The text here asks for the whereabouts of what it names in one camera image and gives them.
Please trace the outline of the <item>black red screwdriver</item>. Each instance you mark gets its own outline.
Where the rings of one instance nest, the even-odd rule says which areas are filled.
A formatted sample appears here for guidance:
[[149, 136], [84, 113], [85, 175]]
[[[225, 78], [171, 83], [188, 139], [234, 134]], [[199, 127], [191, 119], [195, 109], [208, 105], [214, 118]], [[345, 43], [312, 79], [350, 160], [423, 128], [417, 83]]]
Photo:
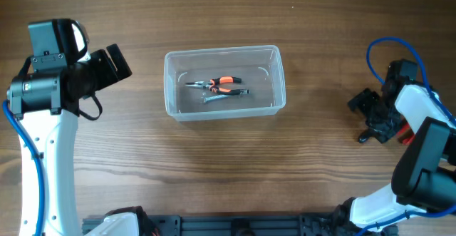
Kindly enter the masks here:
[[358, 142], [359, 143], [365, 143], [367, 140], [369, 140], [372, 137], [372, 132], [367, 129], [363, 131], [359, 136], [358, 136]]

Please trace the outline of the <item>orange black needle-nose pliers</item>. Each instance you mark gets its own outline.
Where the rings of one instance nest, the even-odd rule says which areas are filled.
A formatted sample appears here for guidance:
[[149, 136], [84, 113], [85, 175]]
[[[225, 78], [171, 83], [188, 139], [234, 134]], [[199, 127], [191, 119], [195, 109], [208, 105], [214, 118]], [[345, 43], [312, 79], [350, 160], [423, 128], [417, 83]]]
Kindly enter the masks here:
[[187, 87], [191, 88], [202, 88], [206, 89], [208, 91], [211, 91], [213, 93], [217, 93], [220, 95], [236, 95], [239, 94], [241, 90], [248, 90], [248, 89], [228, 89], [228, 88], [222, 88], [220, 85], [222, 84], [231, 84], [231, 83], [238, 83], [240, 84], [242, 82], [241, 78], [238, 77], [232, 77], [232, 76], [223, 76], [215, 79], [210, 79], [209, 81], [195, 81], [195, 82], [189, 82], [186, 83], [185, 85]]

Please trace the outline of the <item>clear plastic container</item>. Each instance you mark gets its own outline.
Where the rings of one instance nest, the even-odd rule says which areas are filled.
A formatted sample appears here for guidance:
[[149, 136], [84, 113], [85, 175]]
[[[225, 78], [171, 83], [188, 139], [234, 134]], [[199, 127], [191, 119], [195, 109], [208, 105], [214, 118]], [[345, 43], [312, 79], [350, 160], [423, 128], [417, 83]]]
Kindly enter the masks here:
[[274, 115], [286, 105], [279, 48], [169, 52], [164, 97], [167, 114], [180, 122]]

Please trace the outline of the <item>silver socket wrench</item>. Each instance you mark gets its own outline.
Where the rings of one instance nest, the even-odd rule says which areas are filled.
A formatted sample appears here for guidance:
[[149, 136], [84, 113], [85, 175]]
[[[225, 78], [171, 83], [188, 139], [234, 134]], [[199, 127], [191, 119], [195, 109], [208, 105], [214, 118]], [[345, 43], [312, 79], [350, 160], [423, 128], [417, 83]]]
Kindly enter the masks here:
[[[239, 92], [239, 94], [232, 95], [232, 97], [246, 95], [246, 94], [250, 94], [250, 91], [249, 90], [241, 90]], [[229, 98], [229, 97], [230, 97], [230, 95], [217, 95], [217, 96], [203, 97], [202, 98], [202, 102], [203, 103], [209, 103], [211, 101], [217, 101], [217, 100], [220, 100], [220, 99], [223, 99], [223, 98]]]

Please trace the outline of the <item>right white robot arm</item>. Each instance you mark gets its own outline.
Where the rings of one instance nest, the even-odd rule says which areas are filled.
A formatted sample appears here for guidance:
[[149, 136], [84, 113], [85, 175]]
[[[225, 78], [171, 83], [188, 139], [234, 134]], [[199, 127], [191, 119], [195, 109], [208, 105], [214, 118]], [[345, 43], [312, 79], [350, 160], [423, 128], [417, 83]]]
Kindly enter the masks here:
[[418, 65], [405, 59], [388, 67], [381, 94], [364, 89], [348, 102], [366, 118], [358, 140], [385, 143], [410, 129], [407, 145], [391, 182], [365, 197], [352, 197], [332, 214], [335, 235], [389, 233], [394, 224], [413, 217], [455, 214], [455, 172], [440, 167], [455, 164], [455, 126], [431, 99], [432, 89], [417, 81]]

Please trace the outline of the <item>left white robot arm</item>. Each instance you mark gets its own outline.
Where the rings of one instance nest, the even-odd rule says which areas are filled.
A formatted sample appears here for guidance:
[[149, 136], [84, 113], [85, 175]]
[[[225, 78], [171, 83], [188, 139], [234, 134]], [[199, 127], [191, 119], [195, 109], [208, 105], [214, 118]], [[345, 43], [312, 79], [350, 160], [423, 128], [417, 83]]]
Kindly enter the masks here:
[[82, 98], [129, 76], [117, 44], [75, 61], [66, 53], [30, 57], [3, 102], [19, 135], [22, 190], [20, 235], [82, 235], [76, 210], [74, 145]]

